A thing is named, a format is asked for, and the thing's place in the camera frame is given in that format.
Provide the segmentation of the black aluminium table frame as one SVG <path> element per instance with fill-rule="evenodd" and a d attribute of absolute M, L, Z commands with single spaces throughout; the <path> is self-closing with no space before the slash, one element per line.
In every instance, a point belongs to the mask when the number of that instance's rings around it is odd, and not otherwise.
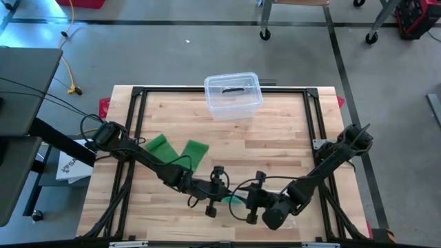
<path fill-rule="evenodd" d="M 263 106 L 253 118 L 214 121 L 204 89 L 118 85 L 113 89 L 108 119 L 124 123 L 132 117 L 131 132 L 147 140 L 163 134 L 177 152 L 188 140 L 209 145 L 196 170 L 208 179 L 216 165 L 225 168 L 231 187 L 264 171 L 265 188 L 282 189 L 292 176 L 303 176 L 314 167 L 313 139 L 334 139 L 343 129 L 333 87 L 266 87 Z M 216 204 L 215 218 L 205 215 L 206 201 L 178 193 L 148 168 L 136 164 L 126 208 L 120 223 L 117 211 L 112 234 L 139 240 L 159 241 L 313 241 L 329 236 L 347 237 L 330 205 L 315 194 L 296 216 L 296 226 L 272 231 L 258 223 L 250 225 Z"/>

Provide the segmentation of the green elastic bandage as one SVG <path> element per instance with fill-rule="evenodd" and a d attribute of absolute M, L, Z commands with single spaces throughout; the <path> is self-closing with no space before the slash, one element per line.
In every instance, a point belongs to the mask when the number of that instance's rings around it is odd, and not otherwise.
<path fill-rule="evenodd" d="M 175 164 L 195 172 L 206 155 L 209 145 L 188 140 L 182 153 L 178 154 L 166 137 L 161 134 L 147 143 L 145 149 L 163 163 L 174 161 Z"/>

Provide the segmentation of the white printed carton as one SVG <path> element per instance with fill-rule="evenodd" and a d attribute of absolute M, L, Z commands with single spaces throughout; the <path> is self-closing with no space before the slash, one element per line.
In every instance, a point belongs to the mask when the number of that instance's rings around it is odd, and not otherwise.
<path fill-rule="evenodd" d="M 56 180 L 75 183 L 92 175 L 93 168 L 69 155 L 60 152 Z"/>

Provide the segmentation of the black box orange corner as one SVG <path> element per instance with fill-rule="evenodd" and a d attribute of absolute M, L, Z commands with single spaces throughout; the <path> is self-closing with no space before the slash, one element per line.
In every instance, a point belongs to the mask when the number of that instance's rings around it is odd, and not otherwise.
<path fill-rule="evenodd" d="M 396 243 L 396 237 L 390 229 L 373 228 L 371 236 L 376 242 Z"/>

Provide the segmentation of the black desk leg frame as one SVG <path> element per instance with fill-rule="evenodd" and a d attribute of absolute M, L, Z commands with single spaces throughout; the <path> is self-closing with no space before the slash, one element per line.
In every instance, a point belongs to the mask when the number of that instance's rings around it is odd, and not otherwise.
<path fill-rule="evenodd" d="M 96 159 L 96 154 L 88 150 L 86 147 L 77 144 L 72 136 L 66 136 L 54 129 L 51 125 L 35 118 L 31 124 L 31 136 L 42 138 L 42 141 L 49 145 L 48 150 L 42 161 L 35 160 L 31 168 L 32 172 L 37 173 L 37 178 L 34 182 L 33 188 L 30 192 L 29 199 L 23 210 L 23 216 L 33 217 L 39 215 L 38 221 L 42 220 L 42 211 L 37 210 L 35 205 L 38 201 L 41 189 L 43 187 L 67 187 L 67 183 L 57 183 L 55 179 L 55 156 L 65 152 L 72 156 L 79 162 L 85 163 L 87 166 L 93 168 Z"/>

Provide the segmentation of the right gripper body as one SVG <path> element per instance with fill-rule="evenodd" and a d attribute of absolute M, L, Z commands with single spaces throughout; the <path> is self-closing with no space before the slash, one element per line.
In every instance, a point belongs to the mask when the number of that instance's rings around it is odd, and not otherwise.
<path fill-rule="evenodd" d="M 265 178 L 266 173 L 257 171 L 255 177 L 257 182 L 245 187 L 245 191 L 248 192 L 245 207 L 249 210 L 245 222 L 248 224 L 257 223 L 257 210 L 259 207 L 269 209 L 275 203 L 274 195 L 262 188 Z"/>

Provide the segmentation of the red bin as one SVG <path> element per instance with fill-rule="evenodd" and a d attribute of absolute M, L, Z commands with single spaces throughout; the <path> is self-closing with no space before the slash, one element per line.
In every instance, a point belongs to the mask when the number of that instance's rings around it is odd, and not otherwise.
<path fill-rule="evenodd" d="M 60 6 L 77 8 L 101 9 L 105 0 L 55 0 Z"/>

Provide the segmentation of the grey metal bar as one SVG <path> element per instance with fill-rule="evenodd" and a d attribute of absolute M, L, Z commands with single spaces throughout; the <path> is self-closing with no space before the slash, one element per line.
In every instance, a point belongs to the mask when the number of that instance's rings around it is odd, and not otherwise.
<path fill-rule="evenodd" d="M 431 107 L 433 115 L 435 116 L 435 119 L 441 128 L 441 101 L 439 100 L 438 96 L 434 93 L 427 94 L 426 98 Z"/>

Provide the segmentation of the grey desk top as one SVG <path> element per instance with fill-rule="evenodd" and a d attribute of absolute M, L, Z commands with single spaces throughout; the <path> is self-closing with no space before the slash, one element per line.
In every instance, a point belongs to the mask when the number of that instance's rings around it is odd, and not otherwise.
<path fill-rule="evenodd" d="M 0 48 L 0 136 L 28 134 L 62 54 L 56 48 Z"/>

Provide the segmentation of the clear plastic storage box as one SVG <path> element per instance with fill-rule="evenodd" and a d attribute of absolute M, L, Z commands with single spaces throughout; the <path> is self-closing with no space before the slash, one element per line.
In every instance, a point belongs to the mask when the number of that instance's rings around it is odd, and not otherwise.
<path fill-rule="evenodd" d="M 244 92 L 222 94 L 226 87 L 243 87 Z M 263 105 L 257 74 L 240 72 L 209 76 L 204 80 L 207 108 L 215 121 L 251 118 Z"/>

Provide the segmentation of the clear plastic bag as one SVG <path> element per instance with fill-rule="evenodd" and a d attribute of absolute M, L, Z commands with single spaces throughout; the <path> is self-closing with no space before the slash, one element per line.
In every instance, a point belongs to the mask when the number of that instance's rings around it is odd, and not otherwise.
<path fill-rule="evenodd" d="M 274 195 L 275 203 L 269 209 L 259 207 L 257 210 L 257 223 L 250 225 L 257 225 L 261 223 L 270 230 L 286 229 L 291 226 L 296 226 L 296 215 L 294 214 L 295 209 L 290 205 L 289 201 L 285 198 L 286 194 L 279 194 L 278 191 L 266 190 Z M 247 200 L 247 194 L 236 195 L 241 196 Z M 249 213 L 249 210 L 245 207 L 245 204 L 232 205 L 231 203 L 222 203 L 226 206 L 229 214 L 232 218 L 242 221 L 244 223 L 245 219 Z"/>

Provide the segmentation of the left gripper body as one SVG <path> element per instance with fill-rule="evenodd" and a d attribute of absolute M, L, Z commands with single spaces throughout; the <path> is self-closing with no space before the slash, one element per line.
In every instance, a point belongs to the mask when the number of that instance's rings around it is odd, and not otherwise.
<path fill-rule="evenodd" d="M 196 200 L 192 204 L 192 208 L 197 206 L 201 200 L 209 199 L 209 204 L 206 206 L 205 215 L 210 218 L 215 218 L 217 209 L 214 206 L 215 202 L 221 202 L 222 199 L 230 196 L 229 190 L 229 176 L 225 172 L 223 166 L 215 166 L 210 174 L 210 181 L 199 178 L 192 179 L 192 198 Z"/>

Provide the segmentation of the grey desk panel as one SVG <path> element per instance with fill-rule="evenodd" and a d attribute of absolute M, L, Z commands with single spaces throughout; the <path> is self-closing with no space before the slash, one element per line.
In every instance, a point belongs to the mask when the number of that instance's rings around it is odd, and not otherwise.
<path fill-rule="evenodd" d="M 29 172 L 43 171 L 36 160 L 41 143 L 35 136 L 0 138 L 0 227 L 8 224 Z"/>

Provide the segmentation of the silver aluminium bracket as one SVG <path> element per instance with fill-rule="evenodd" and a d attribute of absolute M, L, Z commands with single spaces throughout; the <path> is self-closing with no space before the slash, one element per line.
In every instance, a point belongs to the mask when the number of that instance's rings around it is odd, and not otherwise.
<path fill-rule="evenodd" d="M 301 248 L 341 248 L 341 246 L 331 242 L 303 242 Z"/>
<path fill-rule="evenodd" d="M 144 248 L 148 247 L 148 241 L 121 241 L 111 242 L 108 248 Z"/>

